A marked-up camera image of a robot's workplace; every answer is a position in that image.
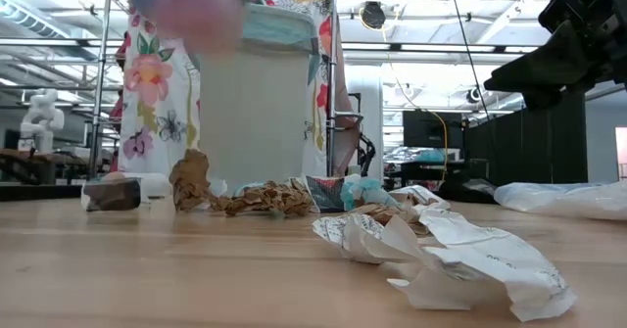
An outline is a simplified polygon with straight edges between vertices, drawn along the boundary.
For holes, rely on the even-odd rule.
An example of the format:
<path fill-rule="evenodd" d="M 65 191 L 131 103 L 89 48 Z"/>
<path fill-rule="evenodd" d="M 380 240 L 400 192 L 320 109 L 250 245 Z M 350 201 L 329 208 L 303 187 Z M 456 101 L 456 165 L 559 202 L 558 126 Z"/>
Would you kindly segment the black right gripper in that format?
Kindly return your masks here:
<path fill-rule="evenodd" d="M 552 33 L 536 50 L 494 70 L 489 90 L 522 93 L 529 111 L 556 106 L 560 90 L 626 80 L 626 0 L 550 0 L 539 24 Z"/>

